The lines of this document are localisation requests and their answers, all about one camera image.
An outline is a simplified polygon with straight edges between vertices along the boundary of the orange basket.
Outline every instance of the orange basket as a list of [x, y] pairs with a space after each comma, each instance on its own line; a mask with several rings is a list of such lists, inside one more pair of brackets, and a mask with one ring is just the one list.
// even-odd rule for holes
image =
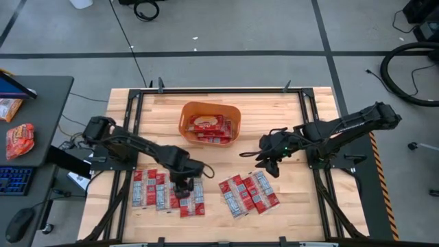
[[[187, 131], [187, 124], [192, 116], [195, 115], [223, 115], [232, 122], [233, 136], [230, 142], [226, 144], [209, 143], [199, 141], [195, 133]], [[190, 143], [209, 145], [214, 147], [227, 148], [230, 147], [239, 136], [239, 129], [241, 127], [241, 112], [234, 106], [226, 106], [221, 104], [210, 104], [203, 102], [189, 102], [183, 106], [180, 116], [180, 124], [178, 131]]]

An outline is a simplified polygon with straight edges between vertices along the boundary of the red chip bag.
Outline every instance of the red chip bag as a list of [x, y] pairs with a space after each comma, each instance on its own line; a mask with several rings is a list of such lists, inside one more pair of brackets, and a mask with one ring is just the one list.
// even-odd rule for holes
[[6, 159], [12, 160], [29, 152], [35, 145], [34, 126], [25, 123], [6, 133]]

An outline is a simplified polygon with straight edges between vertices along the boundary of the computer mouse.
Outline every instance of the computer mouse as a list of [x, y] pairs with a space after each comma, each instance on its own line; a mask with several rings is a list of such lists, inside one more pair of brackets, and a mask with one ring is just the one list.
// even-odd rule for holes
[[10, 243], [20, 241], [25, 235], [32, 218], [34, 218], [34, 214], [34, 210], [30, 208], [21, 209], [16, 215], [14, 215], [6, 228], [6, 240]]

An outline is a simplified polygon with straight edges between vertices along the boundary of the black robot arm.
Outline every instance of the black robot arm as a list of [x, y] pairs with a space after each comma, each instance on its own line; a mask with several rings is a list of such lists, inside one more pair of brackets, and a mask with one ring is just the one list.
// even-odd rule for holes
[[373, 130], [394, 129], [400, 120], [401, 117], [391, 106], [377, 102], [373, 106], [333, 121], [315, 121], [295, 126], [293, 132], [286, 131], [287, 128], [272, 130], [259, 140], [260, 151], [246, 152], [240, 156], [258, 154], [256, 160], [261, 162], [256, 164], [256, 167], [265, 168], [277, 178], [277, 162], [286, 156], [290, 157], [294, 152], [310, 150], [313, 158], [326, 162], [342, 146]]
[[151, 156], [158, 164], [169, 170], [170, 180], [176, 184], [177, 198], [189, 196], [193, 190], [193, 178], [201, 177], [206, 164], [190, 158], [189, 153], [174, 145], [158, 145], [132, 134], [117, 126], [109, 117], [92, 117], [84, 134], [89, 145], [102, 145], [108, 149], [111, 158], [125, 163], [132, 155], [131, 150]]

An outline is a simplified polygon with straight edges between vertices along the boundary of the black desk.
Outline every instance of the black desk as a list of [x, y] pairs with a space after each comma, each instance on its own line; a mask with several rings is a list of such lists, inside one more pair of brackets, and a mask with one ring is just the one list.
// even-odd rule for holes
[[51, 188], [58, 171], [57, 165], [60, 165], [56, 161], [59, 161], [65, 154], [51, 147], [51, 142], [73, 84], [73, 78], [69, 76], [16, 76], [14, 78], [23, 86], [34, 89], [38, 97], [24, 101], [11, 123], [0, 122], [0, 138], [4, 140], [10, 128], [31, 123], [35, 127], [35, 146], [29, 153], [13, 161], [6, 161], [5, 141], [0, 141], [0, 165], [38, 168], [27, 196], [0, 197], [0, 246], [10, 247], [31, 246], [36, 230], [40, 229], [40, 225], [46, 220], [44, 216], [48, 215], [50, 210], [51, 203], [48, 202], [34, 207], [36, 214], [23, 239], [15, 244], [7, 243], [5, 230], [12, 217], [20, 209], [44, 202], [51, 196]]

